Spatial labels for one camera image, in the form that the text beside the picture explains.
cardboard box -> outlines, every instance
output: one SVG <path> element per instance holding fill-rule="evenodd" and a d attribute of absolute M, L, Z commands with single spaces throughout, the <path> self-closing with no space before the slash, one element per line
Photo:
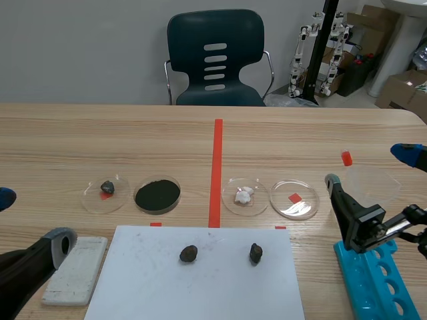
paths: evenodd
<path fill-rule="evenodd" d="M 334 49 L 333 48 L 328 48 L 326 47 L 325 52 L 323 54 L 323 59 L 322 59 L 322 64 L 323 63 L 327 63 L 329 66 L 329 63 L 331 61 L 332 56 L 334 55 Z M 352 55 L 349 52 L 343 52 L 342 53 L 342 58 L 341 58 L 341 62 L 338 65 L 339 68 L 341 69 L 347 69 L 348 66 L 350 65 L 350 63 L 354 60 L 356 56 Z"/>
<path fill-rule="evenodd" d="M 303 76 L 304 76 L 303 80 L 298 85 L 299 88 L 304 88 L 304 83 L 306 82 L 307 71 L 304 71 Z M 335 79 L 332 81 L 332 83 L 329 87 L 329 90 L 331 91 L 330 96 L 333 95 L 338 90 L 338 88 L 340 87 L 343 76 L 344 76 L 344 74 L 341 73 L 341 74 L 337 75 L 335 77 Z M 323 93 L 320 93 L 320 86 L 322 85 L 322 83 L 325 80 L 326 80 L 326 75 L 323 73 L 320 73 L 320 71 L 319 71 L 319 75 L 318 75 L 318 78 L 316 80 L 316 86 L 314 87 L 314 94 L 317 95 L 318 97 L 326 97 L 326 95 L 324 95 Z"/>
<path fill-rule="evenodd" d="M 391 75 L 375 105 L 383 109 L 403 109 L 415 113 L 427 123 L 427 93 L 415 89 L 427 81 L 427 72 L 409 70 Z"/>
<path fill-rule="evenodd" d="M 365 5 L 361 15 L 347 13 L 347 23 L 365 28 L 362 42 L 358 43 L 362 47 L 359 54 L 381 54 L 393 34 L 399 17 L 400 14 L 397 12 L 371 5 Z"/>

floor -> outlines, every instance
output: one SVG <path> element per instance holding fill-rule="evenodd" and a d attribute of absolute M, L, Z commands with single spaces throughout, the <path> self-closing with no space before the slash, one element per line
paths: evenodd
<path fill-rule="evenodd" d="M 367 93 L 367 86 L 360 88 L 347 97 L 342 97 L 335 93 L 330 97 L 316 97 L 320 106 L 326 108 L 360 108 L 360 109 L 377 109 L 375 105 L 376 98 Z"/>

chair leg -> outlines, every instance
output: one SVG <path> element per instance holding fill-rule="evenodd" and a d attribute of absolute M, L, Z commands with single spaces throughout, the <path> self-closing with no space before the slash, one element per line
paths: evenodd
<path fill-rule="evenodd" d="M 171 63 L 170 60 L 167 60 L 165 62 L 165 74 L 166 74 L 166 81 L 167 81 L 167 93 L 169 94 L 169 105 L 172 105 L 172 92 L 171 92 L 171 85 L 169 83 L 169 75 L 167 74 L 167 64 Z"/>
<path fill-rule="evenodd" d="M 268 53 L 268 51 L 263 51 L 263 53 L 267 56 L 267 60 L 268 60 L 268 64 L 270 65 L 270 71 L 272 72 L 272 80 L 270 82 L 270 85 L 267 88 L 266 93 L 264 93 L 264 95 L 262 96 L 262 99 L 264 100 L 264 98 L 266 97 L 268 91 L 271 89 L 273 82 L 274 82 L 274 70 L 273 70 L 273 63 L 272 63 L 272 59 L 270 57 L 270 54 Z"/>

sink pedestal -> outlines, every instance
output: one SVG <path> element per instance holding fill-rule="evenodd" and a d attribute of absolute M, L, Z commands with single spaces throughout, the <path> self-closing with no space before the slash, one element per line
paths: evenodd
<path fill-rule="evenodd" d="M 402 73 L 408 68 L 426 26 L 427 19 L 403 16 L 402 27 L 368 90 L 371 97 L 377 98 L 380 95 L 389 76 Z"/>

clear plastic container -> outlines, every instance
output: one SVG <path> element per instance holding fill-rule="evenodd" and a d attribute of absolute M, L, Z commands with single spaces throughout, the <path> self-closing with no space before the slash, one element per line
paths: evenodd
<path fill-rule="evenodd" d="M 368 165 L 348 167 L 342 187 L 363 207 L 376 204 L 386 207 L 400 193 L 400 183 L 397 180 L 384 170 Z"/>
<path fill-rule="evenodd" d="M 101 185 L 106 181 L 114 184 L 115 191 L 111 195 L 101 190 Z M 89 186 L 81 196 L 81 202 L 90 213 L 110 213 L 124 205 L 129 199 L 130 193 L 131 187 L 127 179 L 119 175 L 112 175 L 89 182 Z"/>
<path fill-rule="evenodd" d="M 299 180 L 278 181 L 270 191 L 270 203 L 279 214 L 293 220 L 306 220 L 318 212 L 316 190 Z"/>
<path fill-rule="evenodd" d="M 163 215 L 175 209 L 181 199 L 181 186 L 173 177 L 154 175 L 137 184 L 133 200 L 138 209 L 150 215 Z"/>
<path fill-rule="evenodd" d="M 254 190 L 251 195 L 251 201 L 246 204 L 237 203 L 236 193 L 244 187 L 249 187 Z M 248 178 L 232 178 L 222 189 L 222 201 L 224 205 L 236 215 L 246 217 L 258 215 L 268 206 L 268 190 L 260 183 L 259 179 Z"/>

